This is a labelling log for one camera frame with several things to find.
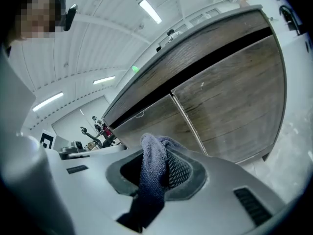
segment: black vent grille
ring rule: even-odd
[[[169,173],[169,189],[184,183],[191,175],[191,167],[183,160],[178,159],[171,152],[167,153]]]
[[[85,166],[85,165],[79,165],[79,166],[75,166],[75,167],[72,167],[72,168],[68,168],[67,169],[67,172],[69,174],[73,174],[73,173],[76,173],[76,172],[79,172],[79,171],[82,171],[82,170],[87,170],[88,167]]]
[[[256,226],[262,225],[272,217],[247,188],[237,189],[234,193]]]

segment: wooden cabinet door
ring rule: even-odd
[[[273,36],[172,90],[206,152],[239,162],[271,146],[285,104],[284,68]]]
[[[170,95],[121,124],[113,132],[128,148],[140,145],[141,136],[151,133],[155,136],[169,136],[186,148],[201,152],[195,137]]]
[[[142,68],[145,72],[142,73],[142,70],[140,70],[126,85],[127,90],[103,116],[105,122],[108,126],[111,126],[144,97],[204,56],[250,33],[267,27],[268,23],[258,10],[232,17],[228,16],[195,32],[158,60],[154,60],[159,56],[159,54],[156,54]]]

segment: ceiling light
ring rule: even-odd
[[[107,78],[96,80],[96,81],[93,82],[93,84],[99,84],[99,83],[102,83],[102,82],[105,82],[105,81],[109,81],[109,80],[112,80],[112,79],[115,79],[115,76],[110,76],[110,77],[107,77]]]
[[[139,5],[145,10],[147,11],[147,13],[150,15],[150,17],[153,18],[154,21],[156,21],[157,24],[161,23],[162,20],[161,18],[158,16],[157,12],[151,7],[151,5],[146,1],[146,0],[142,0]]]
[[[59,97],[62,97],[63,95],[64,95],[63,92],[56,94],[55,96],[53,96],[53,97],[47,99],[46,101],[42,102],[41,104],[37,105],[35,108],[33,108],[33,111],[35,112],[35,111],[39,110],[41,107],[44,107],[46,104],[52,102],[53,100],[56,100]]]

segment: white surface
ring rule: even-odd
[[[83,176],[80,178],[81,180],[78,180],[78,178],[73,177],[73,175],[76,174],[76,176],[78,175],[79,177],[79,173],[68,174],[66,171],[66,168],[71,167],[70,164],[77,159],[65,161],[69,163],[62,163],[64,161],[61,161],[56,151],[46,149],[46,153],[48,155],[53,180],[72,217],[75,234],[137,234],[112,220],[110,206],[121,210],[118,206],[129,206],[131,197],[125,196],[125,198],[121,198],[119,203],[113,205],[110,194],[117,193],[112,187],[103,187],[102,182],[97,181],[99,177],[104,177],[105,173],[96,175],[93,174],[92,171],[91,174],[86,175],[86,177]],[[88,187],[84,187],[82,184],[84,181],[87,183],[85,186],[88,185]]]
[[[57,151],[61,151],[63,147],[68,147],[71,145],[72,145],[71,141],[68,141],[68,140],[56,135],[52,149],[57,150]]]
[[[11,69],[0,45],[0,132],[19,132],[34,100],[33,93]]]
[[[263,6],[263,11],[267,15],[268,18],[273,18],[273,21],[270,21],[275,33],[277,35],[279,34],[284,34],[288,32],[286,35],[280,38],[282,41],[287,41],[287,39],[292,38],[295,34],[295,32],[289,33],[288,25],[286,21],[284,20],[284,17],[279,14],[279,7],[281,5],[286,5],[289,6],[288,2],[286,0],[248,0],[247,1],[250,5],[255,5],[255,4],[261,4]]]
[[[120,152],[123,150],[125,150],[125,146],[122,144],[119,144],[119,145],[115,145],[115,146],[109,146],[106,148],[98,149],[95,151],[72,153],[72,154],[69,154],[69,157],[74,158],[74,157],[80,157],[80,156],[99,156],[99,155],[106,155],[106,154],[110,154],[110,153]]]

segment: ceiling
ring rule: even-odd
[[[78,5],[69,32],[12,45],[9,61],[36,95],[34,105],[64,93],[37,112],[30,111],[26,127],[35,128],[55,112],[61,118],[95,97],[118,93],[114,90],[125,73],[160,35],[187,15],[222,0],[147,0],[162,18],[160,24],[139,1],[67,0],[67,8]],[[109,76],[116,78],[93,85],[94,80]]]

